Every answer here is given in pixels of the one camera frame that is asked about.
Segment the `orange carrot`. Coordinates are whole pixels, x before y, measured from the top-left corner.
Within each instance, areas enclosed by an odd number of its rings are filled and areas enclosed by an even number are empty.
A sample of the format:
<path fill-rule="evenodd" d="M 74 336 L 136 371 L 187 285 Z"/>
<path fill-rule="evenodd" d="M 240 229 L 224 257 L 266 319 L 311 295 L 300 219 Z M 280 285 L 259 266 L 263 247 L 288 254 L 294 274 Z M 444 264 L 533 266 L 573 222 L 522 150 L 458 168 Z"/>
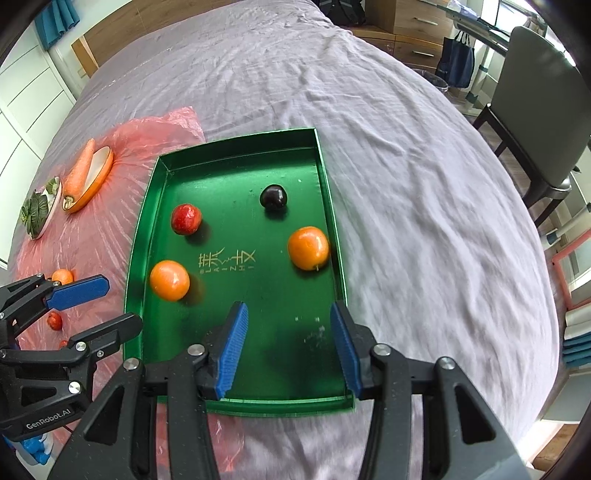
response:
<path fill-rule="evenodd" d="M 82 149 L 78 159 L 67 175 L 65 181 L 63 182 L 62 208 L 64 210 L 70 209 L 84 190 L 84 185 L 90 170 L 95 147 L 95 139 L 90 138 Z"/>

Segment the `dark purple plum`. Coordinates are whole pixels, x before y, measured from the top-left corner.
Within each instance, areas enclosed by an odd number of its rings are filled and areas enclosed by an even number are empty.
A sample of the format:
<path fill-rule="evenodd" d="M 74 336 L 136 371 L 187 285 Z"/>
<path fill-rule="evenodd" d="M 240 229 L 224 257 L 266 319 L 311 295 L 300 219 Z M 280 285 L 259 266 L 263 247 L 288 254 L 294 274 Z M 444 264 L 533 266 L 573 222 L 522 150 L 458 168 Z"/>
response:
<path fill-rule="evenodd" d="M 271 184 L 259 195 L 259 203 L 267 211 L 283 211 L 287 208 L 287 191 L 279 184 Z"/>

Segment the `mesh waste bin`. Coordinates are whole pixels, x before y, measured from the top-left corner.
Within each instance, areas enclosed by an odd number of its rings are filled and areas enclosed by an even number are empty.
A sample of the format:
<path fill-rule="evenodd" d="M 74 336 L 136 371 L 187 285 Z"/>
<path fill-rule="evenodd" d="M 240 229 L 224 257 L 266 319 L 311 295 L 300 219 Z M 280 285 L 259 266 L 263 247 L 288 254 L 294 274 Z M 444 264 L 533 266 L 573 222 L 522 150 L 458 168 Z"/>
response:
<path fill-rule="evenodd" d="M 424 69 L 415 69 L 415 72 L 419 74 L 422 78 L 427 80 L 434 87 L 436 87 L 441 93 L 445 94 L 448 92 L 449 84 L 446 80 Z"/>

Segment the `grey chair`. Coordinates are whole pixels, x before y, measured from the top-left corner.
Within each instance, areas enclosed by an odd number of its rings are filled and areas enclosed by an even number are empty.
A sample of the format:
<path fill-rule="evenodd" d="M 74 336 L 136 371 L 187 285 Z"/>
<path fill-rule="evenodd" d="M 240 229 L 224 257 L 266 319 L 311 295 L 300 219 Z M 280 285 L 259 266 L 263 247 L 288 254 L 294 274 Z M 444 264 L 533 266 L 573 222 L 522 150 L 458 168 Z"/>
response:
<path fill-rule="evenodd" d="M 495 154 L 510 151 L 530 180 L 525 206 L 550 200 L 535 219 L 542 225 L 572 190 L 570 172 L 590 140 L 590 90 L 584 79 L 549 41 L 518 26 L 493 98 L 473 126 L 485 123 L 501 139 Z"/>

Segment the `smooth orange fruit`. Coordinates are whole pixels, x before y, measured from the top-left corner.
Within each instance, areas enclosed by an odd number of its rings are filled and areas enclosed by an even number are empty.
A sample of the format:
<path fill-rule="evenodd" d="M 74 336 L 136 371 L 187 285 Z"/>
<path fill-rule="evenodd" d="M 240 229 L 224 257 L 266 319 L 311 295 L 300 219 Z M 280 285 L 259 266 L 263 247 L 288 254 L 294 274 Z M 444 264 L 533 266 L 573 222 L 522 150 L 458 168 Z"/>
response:
<path fill-rule="evenodd" d="M 159 298 L 175 302 L 182 299 L 190 287 L 190 278 L 186 269 L 173 260 L 162 260 L 150 271 L 149 285 Z"/>
<path fill-rule="evenodd" d="M 318 271 L 329 260 L 329 240 L 317 227 L 301 227 L 287 240 L 287 254 L 298 269 Z"/>

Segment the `orange oval dish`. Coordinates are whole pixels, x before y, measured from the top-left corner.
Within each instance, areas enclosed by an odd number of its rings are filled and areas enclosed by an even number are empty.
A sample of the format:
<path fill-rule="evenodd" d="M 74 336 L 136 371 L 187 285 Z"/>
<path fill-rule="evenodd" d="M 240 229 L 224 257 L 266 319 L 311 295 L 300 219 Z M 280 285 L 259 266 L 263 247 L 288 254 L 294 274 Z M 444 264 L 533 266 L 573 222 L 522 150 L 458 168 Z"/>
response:
<path fill-rule="evenodd" d="M 84 208 L 100 190 L 113 164 L 113 151 L 109 146 L 98 149 L 92 157 L 84 187 L 76 201 L 63 199 L 62 209 L 73 214 Z"/>

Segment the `green rectangular tray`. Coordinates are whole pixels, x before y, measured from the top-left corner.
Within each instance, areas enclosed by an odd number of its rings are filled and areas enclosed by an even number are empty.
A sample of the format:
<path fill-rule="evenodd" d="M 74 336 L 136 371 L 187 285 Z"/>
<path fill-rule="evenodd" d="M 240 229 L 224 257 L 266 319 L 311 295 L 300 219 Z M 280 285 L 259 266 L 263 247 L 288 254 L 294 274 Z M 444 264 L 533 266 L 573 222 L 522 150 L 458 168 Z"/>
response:
<path fill-rule="evenodd" d="M 287 191 L 287 208 L 259 203 L 266 186 Z M 173 209 L 197 207 L 190 236 L 170 226 Z M 321 229 L 329 260 L 298 269 L 287 240 L 301 227 Z M 153 266 L 173 260 L 190 278 L 187 294 L 170 302 L 149 285 Z M 141 333 L 125 357 L 165 361 L 224 321 L 233 303 L 249 309 L 249 330 L 231 389 L 212 412 L 245 417 L 327 415 L 353 407 L 335 343 L 331 312 L 346 299 L 346 277 L 329 179 L 318 133 L 300 128 L 238 136 L 161 155 L 140 207 L 124 294 Z"/>

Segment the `lilac bed sheet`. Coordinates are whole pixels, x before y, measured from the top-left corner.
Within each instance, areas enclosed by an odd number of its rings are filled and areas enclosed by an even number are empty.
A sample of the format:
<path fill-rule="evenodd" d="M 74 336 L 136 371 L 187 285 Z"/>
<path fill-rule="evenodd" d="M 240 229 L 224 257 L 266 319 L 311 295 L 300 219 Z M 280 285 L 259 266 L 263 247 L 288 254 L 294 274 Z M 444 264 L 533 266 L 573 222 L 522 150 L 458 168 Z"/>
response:
<path fill-rule="evenodd" d="M 353 318 L 406 356 L 455 358 L 523 445 L 558 370 L 551 281 L 511 177 L 448 99 L 314 3 L 242 1 L 108 60 L 35 181 L 88 139 L 185 106 L 208 141 L 318 131 Z"/>

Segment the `wooden drawer cabinet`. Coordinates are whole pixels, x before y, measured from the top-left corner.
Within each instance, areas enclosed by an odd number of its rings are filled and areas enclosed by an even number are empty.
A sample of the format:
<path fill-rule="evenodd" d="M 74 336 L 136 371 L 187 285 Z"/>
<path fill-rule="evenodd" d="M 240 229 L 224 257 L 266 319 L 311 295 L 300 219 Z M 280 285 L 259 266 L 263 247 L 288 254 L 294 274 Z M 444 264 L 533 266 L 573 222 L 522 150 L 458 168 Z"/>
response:
<path fill-rule="evenodd" d="M 447 6 L 448 1 L 370 0 L 366 24 L 349 30 L 407 66 L 434 73 L 453 30 Z"/>

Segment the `red wrinkled fruit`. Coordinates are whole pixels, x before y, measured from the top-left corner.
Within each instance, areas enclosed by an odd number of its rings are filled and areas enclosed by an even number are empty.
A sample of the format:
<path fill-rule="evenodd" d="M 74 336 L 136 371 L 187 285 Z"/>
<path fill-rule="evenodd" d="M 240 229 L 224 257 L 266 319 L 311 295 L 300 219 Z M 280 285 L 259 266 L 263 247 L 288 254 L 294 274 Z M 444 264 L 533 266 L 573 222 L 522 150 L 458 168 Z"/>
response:
<path fill-rule="evenodd" d="M 63 320 L 61 315 L 56 311 L 51 311 L 47 317 L 47 324 L 53 331 L 61 331 L 63 329 Z"/>

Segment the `wooden headboard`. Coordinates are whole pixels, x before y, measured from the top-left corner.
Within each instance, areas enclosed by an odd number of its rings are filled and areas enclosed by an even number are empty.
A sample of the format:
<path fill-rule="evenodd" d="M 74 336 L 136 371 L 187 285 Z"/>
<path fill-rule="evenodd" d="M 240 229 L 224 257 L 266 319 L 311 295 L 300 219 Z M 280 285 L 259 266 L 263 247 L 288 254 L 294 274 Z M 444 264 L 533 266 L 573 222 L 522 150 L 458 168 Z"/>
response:
<path fill-rule="evenodd" d="M 232 4 L 231 0 L 133 0 L 80 35 L 71 48 L 87 77 L 138 38 L 192 16 Z"/>

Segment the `small orange fruit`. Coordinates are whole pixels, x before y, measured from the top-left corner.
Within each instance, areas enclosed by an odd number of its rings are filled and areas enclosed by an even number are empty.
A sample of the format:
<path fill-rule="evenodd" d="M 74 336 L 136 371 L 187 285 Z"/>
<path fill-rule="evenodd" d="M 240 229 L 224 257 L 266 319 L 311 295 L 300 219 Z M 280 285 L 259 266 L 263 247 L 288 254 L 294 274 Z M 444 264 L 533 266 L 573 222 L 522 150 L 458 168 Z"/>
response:
<path fill-rule="evenodd" d="M 74 281 L 74 275 L 68 269 L 58 269 L 52 273 L 51 280 L 59 282 L 61 285 L 67 285 Z"/>

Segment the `navy tote bag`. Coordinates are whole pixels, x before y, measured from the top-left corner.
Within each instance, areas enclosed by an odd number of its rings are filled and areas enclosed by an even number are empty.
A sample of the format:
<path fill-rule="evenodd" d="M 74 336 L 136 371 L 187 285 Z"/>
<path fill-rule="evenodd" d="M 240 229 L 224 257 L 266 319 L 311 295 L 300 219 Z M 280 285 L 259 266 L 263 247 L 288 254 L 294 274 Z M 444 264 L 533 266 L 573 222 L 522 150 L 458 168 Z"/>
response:
<path fill-rule="evenodd" d="M 455 38 L 445 38 L 442 55 L 436 68 L 436 75 L 450 87 L 465 89 L 472 79 L 475 66 L 475 50 L 466 32 L 459 32 Z"/>

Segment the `black backpack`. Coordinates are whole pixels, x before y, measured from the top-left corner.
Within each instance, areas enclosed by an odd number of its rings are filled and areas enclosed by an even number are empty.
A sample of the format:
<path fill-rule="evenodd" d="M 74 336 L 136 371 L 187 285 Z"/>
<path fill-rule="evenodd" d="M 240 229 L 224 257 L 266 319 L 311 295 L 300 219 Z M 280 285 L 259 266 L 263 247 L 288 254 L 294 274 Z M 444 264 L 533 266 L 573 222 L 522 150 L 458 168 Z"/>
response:
<path fill-rule="evenodd" d="M 318 0 L 315 4 L 335 25 L 360 26 L 366 23 L 361 0 Z"/>

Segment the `teal curtain left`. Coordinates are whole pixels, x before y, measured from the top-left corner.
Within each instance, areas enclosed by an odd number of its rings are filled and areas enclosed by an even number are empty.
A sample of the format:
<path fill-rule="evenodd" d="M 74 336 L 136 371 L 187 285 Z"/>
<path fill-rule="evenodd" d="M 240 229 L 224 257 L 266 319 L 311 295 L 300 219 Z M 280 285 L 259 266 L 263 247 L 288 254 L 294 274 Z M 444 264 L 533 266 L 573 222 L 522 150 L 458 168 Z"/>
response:
<path fill-rule="evenodd" d="M 71 0 L 52 0 L 36 16 L 35 28 L 41 45 L 48 51 L 80 21 Z"/>

